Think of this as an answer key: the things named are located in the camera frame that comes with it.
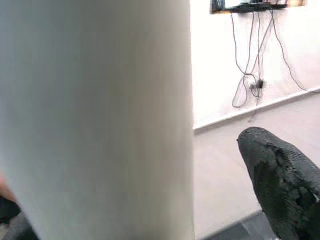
white wall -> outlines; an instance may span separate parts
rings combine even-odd
[[[320,3],[307,1],[306,7],[275,12],[277,32],[285,47],[296,78],[306,88],[320,86]],[[258,18],[253,35],[252,69],[257,56]],[[261,14],[264,34],[271,19],[269,12]],[[238,61],[242,69],[248,61],[252,13],[234,15],[238,45]],[[210,14],[210,0],[191,0],[192,69],[194,127],[199,128],[245,109],[232,107],[238,82],[242,77],[235,62],[230,14]],[[261,104],[267,104],[301,90],[291,80],[274,32],[268,38],[264,53],[264,79],[267,82]],[[251,97],[246,109],[255,107]]]

white floor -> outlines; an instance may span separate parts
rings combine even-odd
[[[256,120],[235,120],[194,137],[194,211],[196,239],[203,239],[260,210],[238,135],[265,128],[296,145],[320,166],[320,95],[259,113]]]

white column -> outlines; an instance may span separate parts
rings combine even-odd
[[[192,240],[190,3],[0,3],[0,167],[44,240]]]

tiled floor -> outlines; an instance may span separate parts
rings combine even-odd
[[[260,212],[206,240],[279,240],[267,217]]]

hand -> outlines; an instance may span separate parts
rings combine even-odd
[[[1,171],[0,171],[0,196],[17,204],[17,199],[15,195],[12,193],[12,191],[9,189],[6,179],[3,176]]]

